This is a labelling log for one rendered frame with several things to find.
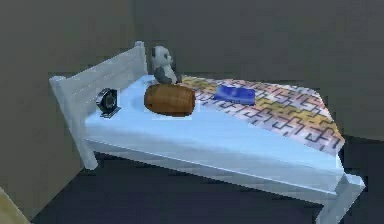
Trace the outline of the brown barrel-shaped pillow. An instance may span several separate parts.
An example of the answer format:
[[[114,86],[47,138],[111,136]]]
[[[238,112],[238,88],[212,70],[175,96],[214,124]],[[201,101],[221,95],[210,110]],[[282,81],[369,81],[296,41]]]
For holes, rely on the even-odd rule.
[[[144,105],[150,111],[173,117],[185,117],[195,108],[195,92],[187,87],[172,84],[149,86],[144,94]]]

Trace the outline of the black alarm clock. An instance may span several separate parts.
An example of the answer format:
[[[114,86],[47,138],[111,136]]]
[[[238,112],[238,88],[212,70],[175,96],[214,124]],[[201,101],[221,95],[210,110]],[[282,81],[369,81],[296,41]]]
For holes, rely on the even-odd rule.
[[[104,88],[96,98],[96,105],[101,111],[101,117],[111,118],[120,107],[117,105],[117,90]]]

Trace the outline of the patterned colourful blanket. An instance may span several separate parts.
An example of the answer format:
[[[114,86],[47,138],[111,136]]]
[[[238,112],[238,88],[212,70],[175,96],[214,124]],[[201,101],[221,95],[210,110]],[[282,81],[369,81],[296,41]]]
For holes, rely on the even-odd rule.
[[[196,100],[259,128],[296,140],[336,156],[345,144],[320,94],[313,89],[236,79],[184,76],[182,85],[196,92]],[[243,87],[255,92],[252,106],[216,100],[216,88]]]

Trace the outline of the tan furniture corner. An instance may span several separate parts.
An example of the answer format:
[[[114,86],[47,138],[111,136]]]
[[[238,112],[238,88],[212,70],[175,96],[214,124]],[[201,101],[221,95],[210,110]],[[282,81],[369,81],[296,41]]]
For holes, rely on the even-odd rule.
[[[0,224],[31,224],[1,187]]]

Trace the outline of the white bed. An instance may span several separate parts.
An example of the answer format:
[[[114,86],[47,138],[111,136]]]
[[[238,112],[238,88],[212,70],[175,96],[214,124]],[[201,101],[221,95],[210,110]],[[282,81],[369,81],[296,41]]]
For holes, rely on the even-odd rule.
[[[316,224],[339,224],[365,187],[345,171],[339,153],[296,140],[203,106],[171,117],[144,105],[154,77],[143,42],[72,77],[49,80],[85,168],[103,153],[242,185],[321,205]],[[120,110],[101,117],[97,95],[117,90]]]

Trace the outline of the blue book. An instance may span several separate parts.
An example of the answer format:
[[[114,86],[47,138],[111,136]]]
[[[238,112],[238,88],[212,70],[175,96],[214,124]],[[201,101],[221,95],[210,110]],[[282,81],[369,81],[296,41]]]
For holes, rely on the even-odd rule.
[[[255,95],[253,89],[220,85],[216,88],[213,99],[236,104],[254,105]]]

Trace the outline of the panda plush toy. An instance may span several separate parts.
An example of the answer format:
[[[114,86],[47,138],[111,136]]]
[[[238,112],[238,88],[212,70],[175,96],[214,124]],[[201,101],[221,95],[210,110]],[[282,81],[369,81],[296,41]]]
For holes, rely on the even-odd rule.
[[[160,84],[177,84],[182,82],[182,76],[173,68],[173,58],[164,46],[155,46],[151,50],[153,75]]]

